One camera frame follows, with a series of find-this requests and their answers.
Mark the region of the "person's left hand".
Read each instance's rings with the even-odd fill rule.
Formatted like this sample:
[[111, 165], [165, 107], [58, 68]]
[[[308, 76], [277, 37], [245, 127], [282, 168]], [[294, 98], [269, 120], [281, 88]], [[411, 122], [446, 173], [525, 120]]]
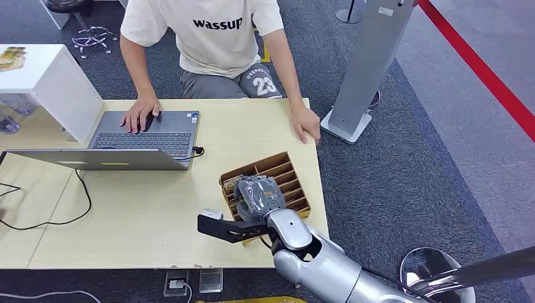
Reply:
[[303, 144], [307, 144], [308, 133], [313, 137], [315, 144], [320, 141], [320, 119], [316, 113], [303, 104], [290, 105], [291, 124], [295, 134]]

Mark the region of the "person's right hand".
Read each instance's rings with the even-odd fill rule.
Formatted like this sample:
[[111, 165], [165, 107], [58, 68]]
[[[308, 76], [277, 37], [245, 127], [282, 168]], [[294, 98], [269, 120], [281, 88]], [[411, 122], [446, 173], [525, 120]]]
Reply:
[[133, 106], [123, 114], [119, 123], [129, 133], [146, 130], [148, 116], [157, 117], [160, 113], [160, 101], [156, 97], [139, 97]]

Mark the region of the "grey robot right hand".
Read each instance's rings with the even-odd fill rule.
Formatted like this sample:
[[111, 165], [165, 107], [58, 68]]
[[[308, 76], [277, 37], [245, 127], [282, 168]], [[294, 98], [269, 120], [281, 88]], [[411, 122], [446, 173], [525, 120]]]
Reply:
[[237, 212], [245, 222], [259, 222], [269, 212], [286, 208], [281, 189], [273, 177], [243, 176], [234, 187]]

